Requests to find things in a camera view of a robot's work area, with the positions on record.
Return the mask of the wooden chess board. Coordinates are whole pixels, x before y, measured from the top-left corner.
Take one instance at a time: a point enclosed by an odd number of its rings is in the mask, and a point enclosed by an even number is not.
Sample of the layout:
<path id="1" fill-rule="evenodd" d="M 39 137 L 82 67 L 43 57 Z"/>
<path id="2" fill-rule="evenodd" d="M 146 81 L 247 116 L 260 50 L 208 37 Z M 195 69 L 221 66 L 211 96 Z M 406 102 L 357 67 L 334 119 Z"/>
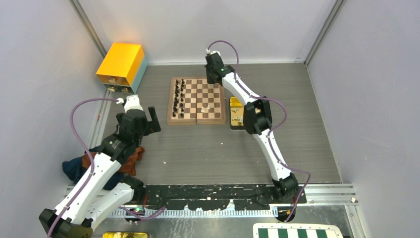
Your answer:
<path id="1" fill-rule="evenodd" d="M 201 108 L 210 109 L 201 113 Z M 168 125 L 224 124 L 226 107 L 224 88 L 208 84 L 206 78 L 175 77 L 171 79 L 167 110 Z"/>

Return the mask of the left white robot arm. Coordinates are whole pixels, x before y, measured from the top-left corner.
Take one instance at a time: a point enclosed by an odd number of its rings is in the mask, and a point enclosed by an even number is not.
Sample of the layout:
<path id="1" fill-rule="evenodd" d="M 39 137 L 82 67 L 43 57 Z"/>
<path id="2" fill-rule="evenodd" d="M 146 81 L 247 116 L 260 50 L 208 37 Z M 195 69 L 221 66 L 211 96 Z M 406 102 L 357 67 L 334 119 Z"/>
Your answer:
<path id="1" fill-rule="evenodd" d="M 141 145 L 143 137 L 160 132 L 156 110 L 148 108 L 147 117 L 138 95 L 129 95 L 115 102 L 124 107 L 118 114 L 117 131 L 101 142 L 93 157 L 85 152 L 91 164 L 75 187 L 54 209 L 44 209 L 40 223 L 49 238 L 90 238 L 98 225 L 124 204 L 140 204 L 145 197 L 144 183 L 127 175 L 101 198 L 97 198 L 109 179 Z"/>

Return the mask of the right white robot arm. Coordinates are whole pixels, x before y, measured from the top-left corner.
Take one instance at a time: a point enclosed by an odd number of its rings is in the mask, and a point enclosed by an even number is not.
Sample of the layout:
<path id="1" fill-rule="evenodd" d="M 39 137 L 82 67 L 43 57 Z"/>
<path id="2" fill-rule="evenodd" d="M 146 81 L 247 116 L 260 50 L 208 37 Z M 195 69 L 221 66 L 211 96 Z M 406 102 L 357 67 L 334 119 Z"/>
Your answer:
<path id="1" fill-rule="evenodd" d="M 207 83 L 219 84 L 243 106 L 245 131 L 254 137 L 265 156 L 276 200 L 283 204 L 288 203 L 293 199 L 299 185 L 276 143 L 269 99 L 253 92 L 232 66 L 223 63 L 218 51 L 207 49 L 206 62 Z"/>

